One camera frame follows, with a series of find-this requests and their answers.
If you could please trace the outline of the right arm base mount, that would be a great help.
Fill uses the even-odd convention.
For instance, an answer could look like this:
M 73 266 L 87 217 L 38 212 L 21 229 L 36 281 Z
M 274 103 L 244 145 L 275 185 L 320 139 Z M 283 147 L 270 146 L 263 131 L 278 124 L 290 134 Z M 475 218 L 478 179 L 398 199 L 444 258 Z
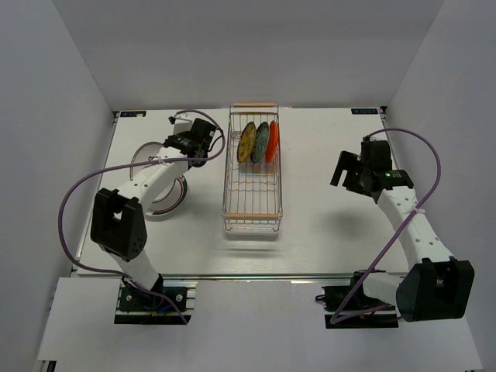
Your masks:
M 364 310 L 367 310 L 367 313 L 346 319 L 337 324 L 331 323 L 332 315 L 363 273 L 363 270 L 355 271 L 348 285 L 325 286 L 322 287 L 323 293 L 315 296 L 315 301 L 323 305 L 325 310 L 325 327 L 327 329 L 395 329 L 399 327 L 399 319 L 396 316 L 394 307 L 390 306 L 379 312 L 370 311 L 370 308 L 382 306 L 384 303 L 376 298 L 367 297 L 362 287 L 356 291 L 346 304 L 343 314 L 340 314 L 340 316 Z

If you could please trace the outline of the white plate teal rim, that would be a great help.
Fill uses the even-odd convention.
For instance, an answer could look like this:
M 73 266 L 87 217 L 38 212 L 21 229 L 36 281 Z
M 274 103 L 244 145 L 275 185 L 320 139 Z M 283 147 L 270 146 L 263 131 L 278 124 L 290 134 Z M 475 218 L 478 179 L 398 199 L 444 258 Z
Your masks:
M 188 182 L 185 176 L 178 177 L 165 188 L 152 202 L 146 211 L 148 219 L 171 214 L 181 207 L 188 193 Z

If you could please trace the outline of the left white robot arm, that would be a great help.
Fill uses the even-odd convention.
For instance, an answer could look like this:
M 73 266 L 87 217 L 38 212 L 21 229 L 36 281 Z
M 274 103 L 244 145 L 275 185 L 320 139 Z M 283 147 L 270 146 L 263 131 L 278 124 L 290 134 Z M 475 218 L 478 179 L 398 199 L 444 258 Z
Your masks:
M 193 167 L 202 167 L 220 127 L 196 118 L 191 128 L 168 136 L 149 165 L 113 190 L 95 196 L 91 240 L 108 253 L 139 288 L 137 300 L 155 309 L 164 299 L 163 278 L 146 255 L 146 213 L 156 198 Z

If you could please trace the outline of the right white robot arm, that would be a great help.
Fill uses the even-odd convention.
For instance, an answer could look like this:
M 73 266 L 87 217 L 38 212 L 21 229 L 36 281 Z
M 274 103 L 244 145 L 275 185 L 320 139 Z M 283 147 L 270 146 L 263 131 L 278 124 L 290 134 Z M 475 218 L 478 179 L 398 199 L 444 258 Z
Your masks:
M 342 151 L 330 184 L 374 200 L 394 229 L 394 235 L 359 273 L 332 323 L 348 318 L 340 312 L 351 301 L 361 309 L 377 300 L 384 308 L 393 306 L 406 322 L 460 319 L 464 316 L 474 282 L 474 268 L 458 260 L 432 228 L 423 202 L 405 170 L 393 168 L 391 148 L 386 140 L 364 138 L 358 154 Z M 399 242 L 408 263 L 402 279 L 376 269 L 378 262 Z

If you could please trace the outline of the plain white plate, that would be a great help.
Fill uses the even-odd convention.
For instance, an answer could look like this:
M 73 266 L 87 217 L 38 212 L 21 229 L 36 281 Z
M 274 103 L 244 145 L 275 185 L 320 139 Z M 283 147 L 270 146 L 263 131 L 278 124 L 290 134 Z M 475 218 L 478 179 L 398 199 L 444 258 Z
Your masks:
M 131 159 L 131 163 L 136 164 L 144 162 L 146 160 L 152 160 L 159 153 L 162 147 L 163 144 L 159 142 L 152 141 L 144 143 L 134 153 L 133 158 Z M 164 190 L 162 190 L 162 192 L 155 198 L 153 203 L 158 204 L 159 202 L 164 201 L 172 192 L 175 184 L 176 181 L 169 184 Z

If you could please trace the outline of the yellow patterned plate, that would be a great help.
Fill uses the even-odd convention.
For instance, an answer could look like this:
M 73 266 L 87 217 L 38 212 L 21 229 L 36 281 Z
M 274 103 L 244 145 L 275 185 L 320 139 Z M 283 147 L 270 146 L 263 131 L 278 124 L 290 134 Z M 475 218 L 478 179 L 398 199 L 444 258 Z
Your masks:
M 257 128 L 254 122 L 248 122 L 241 134 L 237 148 L 237 160 L 239 163 L 245 162 L 253 152 L 256 133 Z

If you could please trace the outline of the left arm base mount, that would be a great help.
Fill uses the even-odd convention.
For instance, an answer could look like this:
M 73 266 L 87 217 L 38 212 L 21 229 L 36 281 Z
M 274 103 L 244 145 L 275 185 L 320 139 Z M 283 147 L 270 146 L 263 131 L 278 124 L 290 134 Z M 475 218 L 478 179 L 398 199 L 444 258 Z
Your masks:
M 195 308 L 196 287 L 192 284 L 187 284 L 185 287 L 165 284 L 163 293 L 189 322 Z M 185 325 L 170 302 L 137 291 L 128 283 L 120 284 L 114 323 L 135 326 Z

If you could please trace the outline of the white plate red lettering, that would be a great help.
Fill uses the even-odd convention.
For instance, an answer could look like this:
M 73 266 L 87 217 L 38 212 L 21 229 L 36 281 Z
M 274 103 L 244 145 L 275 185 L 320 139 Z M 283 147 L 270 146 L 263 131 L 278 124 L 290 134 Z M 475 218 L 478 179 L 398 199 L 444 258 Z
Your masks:
M 162 222 L 167 221 L 168 219 L 177 219 L 180 218 L 184 214 L 183 209 L 176 209 L 173 211 L 169 211 L 167 213 L 146 213 L 146 221 L 151 222 Z

